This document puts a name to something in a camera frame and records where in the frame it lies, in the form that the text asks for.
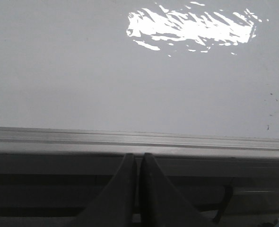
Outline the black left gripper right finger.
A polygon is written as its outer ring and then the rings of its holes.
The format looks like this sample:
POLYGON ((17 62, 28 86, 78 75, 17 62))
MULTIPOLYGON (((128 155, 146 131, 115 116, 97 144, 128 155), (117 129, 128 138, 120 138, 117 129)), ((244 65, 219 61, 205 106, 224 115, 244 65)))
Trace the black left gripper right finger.
POLYGON ((144 227, 211 227, 164 175, 154 156, 144 154, 139 176, 139 207, 144 227))

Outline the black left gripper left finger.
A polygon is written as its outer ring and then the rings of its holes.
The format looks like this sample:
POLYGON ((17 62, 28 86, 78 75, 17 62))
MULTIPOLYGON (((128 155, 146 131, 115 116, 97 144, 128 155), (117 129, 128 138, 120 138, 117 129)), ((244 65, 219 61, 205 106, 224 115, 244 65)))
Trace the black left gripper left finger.
POLYGON ((135 199, 135 158, 126 154, 109 184, 78 216, 77 227, 129 227, 135 199))

